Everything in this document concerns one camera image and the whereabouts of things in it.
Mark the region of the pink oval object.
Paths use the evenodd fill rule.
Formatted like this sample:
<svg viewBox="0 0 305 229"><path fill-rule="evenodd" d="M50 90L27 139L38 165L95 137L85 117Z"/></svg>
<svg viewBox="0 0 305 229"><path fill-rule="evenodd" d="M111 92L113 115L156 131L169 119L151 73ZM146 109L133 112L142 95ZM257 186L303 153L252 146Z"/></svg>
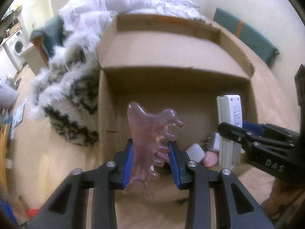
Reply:
<svg viewBox="0 0 305 229"><path fill-rule="evenodd" d="M207 151L205 152L205 156L203 158L203 165L206 168L213 167L214 165L218 164L219 156L217 152Z"/></svg>

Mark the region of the pink translucent scraping comb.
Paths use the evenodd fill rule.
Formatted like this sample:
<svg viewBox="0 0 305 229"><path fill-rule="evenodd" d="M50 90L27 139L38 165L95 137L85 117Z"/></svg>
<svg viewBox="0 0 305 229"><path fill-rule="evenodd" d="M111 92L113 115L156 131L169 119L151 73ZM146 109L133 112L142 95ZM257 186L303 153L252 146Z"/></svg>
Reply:
<svg viewBox="0 0 305 229"><path fill-rule="evenodd" d="M127 117L132 136L129 155L124 173L124 193L129 193L135 185L143 188L146 199L153 198L150 180L158 179L160 174L152 169L164 166L164 160L156 154L167 154L170 148L163 141L175 141L177 136L169 131L170 126L183 128L176 111L165 109L159 113L147 113L139 103L131 102L127 108Z"/></svg>

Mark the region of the pink gold-tipped tube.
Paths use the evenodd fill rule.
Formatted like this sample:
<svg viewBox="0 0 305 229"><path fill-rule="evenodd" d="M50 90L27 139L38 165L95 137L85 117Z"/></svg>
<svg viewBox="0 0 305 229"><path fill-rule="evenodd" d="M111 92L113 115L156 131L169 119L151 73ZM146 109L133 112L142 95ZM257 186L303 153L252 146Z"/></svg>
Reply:
<svg viewBox="0 0 305 229"><path fill-rule="evenodd" d="M170 164L170 159L169 159L169 156L168 154L164 154L164 153L161 153L161 152L157 152L155 154L155 156L161 160L163 160L165 163L167 164Z"/></svg>

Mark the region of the white rounded case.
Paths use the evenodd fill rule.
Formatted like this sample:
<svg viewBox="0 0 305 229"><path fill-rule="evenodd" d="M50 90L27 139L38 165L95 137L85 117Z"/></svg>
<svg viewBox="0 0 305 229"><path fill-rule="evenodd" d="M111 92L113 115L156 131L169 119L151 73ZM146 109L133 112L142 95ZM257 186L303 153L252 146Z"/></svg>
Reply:
<svg viewBox="0 0 305 229"><path fill-rule="evenodd" d="M185 152L187 153L190 160L200 164L204 164L205 152L198 143L194 143L189 146Z"/></svg>

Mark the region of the brown cardboard box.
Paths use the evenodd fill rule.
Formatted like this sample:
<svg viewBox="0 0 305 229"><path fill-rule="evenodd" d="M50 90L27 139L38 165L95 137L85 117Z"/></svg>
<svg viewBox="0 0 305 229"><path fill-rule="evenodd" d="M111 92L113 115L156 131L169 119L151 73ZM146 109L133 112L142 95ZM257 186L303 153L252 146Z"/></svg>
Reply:
<svg viewBox="0 0 305 229"><path fill-rule="evenodd" d="M162 15L119 15L98 46L102 160L125 148L131 102L148 113L175 110L185 125L170 127L180 149L216 131L220 95L239 95L243 119L256 122L254 68L238 53L229 35L213 25Z"/></svg>

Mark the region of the black white furry blanket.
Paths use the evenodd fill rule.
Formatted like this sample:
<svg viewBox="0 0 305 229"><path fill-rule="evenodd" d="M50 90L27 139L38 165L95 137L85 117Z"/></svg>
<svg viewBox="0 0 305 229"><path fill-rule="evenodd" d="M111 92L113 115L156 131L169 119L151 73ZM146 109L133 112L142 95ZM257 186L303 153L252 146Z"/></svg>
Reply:
<svg viewBox="0 0 305 229"><path fill-rule="evenodd" d="M30 117L48 118L56 133L79 146L98 142L99 32L74 31L54 48L49 66L31 81Z"/></svg>

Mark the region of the green cushion with orange stripe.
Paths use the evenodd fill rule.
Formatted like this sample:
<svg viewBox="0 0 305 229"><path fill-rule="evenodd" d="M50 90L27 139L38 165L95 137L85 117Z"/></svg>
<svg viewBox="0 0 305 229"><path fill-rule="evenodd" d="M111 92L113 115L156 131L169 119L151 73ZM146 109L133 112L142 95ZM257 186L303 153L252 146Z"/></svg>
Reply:
<svg viewBox="0 0 305 229"><path fill-rule="evenodd" d="M220 7L216 9L213 21L246 44L269 68L280 54L279 49L258 30Z"/></svg>

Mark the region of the yellow wooden chair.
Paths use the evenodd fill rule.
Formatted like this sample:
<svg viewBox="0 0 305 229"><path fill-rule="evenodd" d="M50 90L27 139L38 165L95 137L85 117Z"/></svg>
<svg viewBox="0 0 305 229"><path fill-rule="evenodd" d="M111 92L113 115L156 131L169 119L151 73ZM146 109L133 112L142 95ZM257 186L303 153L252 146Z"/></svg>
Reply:
<svg viewBox="0 0 305 229"><path fill-rule="evenodd" d="M6 178L6 151L8 140L9 125L4 124L1 126L0 135L0 184L1 191L5 194L8 193L7 178Z"/></svg>

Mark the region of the grey stuffed bag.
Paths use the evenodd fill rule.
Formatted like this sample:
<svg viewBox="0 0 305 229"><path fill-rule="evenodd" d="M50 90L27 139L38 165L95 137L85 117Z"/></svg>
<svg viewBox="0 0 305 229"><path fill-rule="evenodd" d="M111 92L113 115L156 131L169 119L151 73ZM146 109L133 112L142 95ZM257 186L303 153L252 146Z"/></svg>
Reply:
<svg viewBox="0 0 305 229"><path fill-rule="evenodd" d="M1 80L0 86L0 108L10 109L18 98L18 92Z"/></svg>

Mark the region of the white bedding pile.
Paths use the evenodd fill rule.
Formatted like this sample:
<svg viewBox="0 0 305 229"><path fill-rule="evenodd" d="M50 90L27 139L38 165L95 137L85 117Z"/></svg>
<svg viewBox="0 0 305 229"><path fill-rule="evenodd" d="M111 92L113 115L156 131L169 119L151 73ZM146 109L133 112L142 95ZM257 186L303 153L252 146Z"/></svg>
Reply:
<svg viewBox="0 0 305 229"><path fill-rule="evenodd" d="M168 15L205 22L193 0L69 0L58 14L66 33L101 34L121 14Z"/></svg>

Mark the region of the white washing machine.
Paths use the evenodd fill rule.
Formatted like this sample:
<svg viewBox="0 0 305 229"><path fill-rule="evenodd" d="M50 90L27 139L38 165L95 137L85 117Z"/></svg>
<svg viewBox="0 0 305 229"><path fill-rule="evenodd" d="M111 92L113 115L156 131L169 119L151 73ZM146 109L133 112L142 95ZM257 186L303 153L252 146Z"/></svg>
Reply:
<svg viewBox="0 0 305 229"><path fill-rule="evenodd" d="M26 60L22 56L25 47L25 38L22 30L18 29L10 37L8 37L4 43L4 50L6 51L9 59L16 68L17 72L20 72L26 65Z"/></svg>

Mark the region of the white wall charger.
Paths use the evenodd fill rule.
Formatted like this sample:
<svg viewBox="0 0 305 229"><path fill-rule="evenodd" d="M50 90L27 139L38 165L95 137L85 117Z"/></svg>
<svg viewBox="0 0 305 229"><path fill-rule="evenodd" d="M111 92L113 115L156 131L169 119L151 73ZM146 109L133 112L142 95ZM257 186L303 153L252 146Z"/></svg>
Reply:
<svg viewBox="0 0 305 229"><path fill-rule="evenodd" d="M220 134L213 132L207 135L206 148L212 152L218 152L220 150Z"/></svg>

